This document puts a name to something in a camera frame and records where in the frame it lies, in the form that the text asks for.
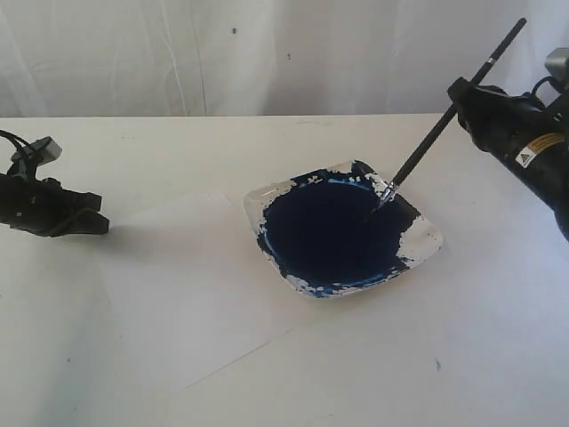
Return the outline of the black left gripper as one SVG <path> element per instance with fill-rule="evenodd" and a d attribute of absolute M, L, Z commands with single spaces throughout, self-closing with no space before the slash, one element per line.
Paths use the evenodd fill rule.
<path fill-rule="evenodd" d="M 1 174 L 1 223 L 14 230 L 39 237 L 105 235 L 109 219 L 97 213 L 101 204 L 100 195 L 63 189 L 52 178 L 25 181 Z"/>

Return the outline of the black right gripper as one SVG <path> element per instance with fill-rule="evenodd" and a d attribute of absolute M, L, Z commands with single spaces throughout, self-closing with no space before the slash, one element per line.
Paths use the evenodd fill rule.
<path fill-rule="evenodd" d="M 552 210 L 568 237 L 568 93 L 544 106 L 531 94 L 508 96 L 464 77 L 447 89 L 461 126 Z"/>

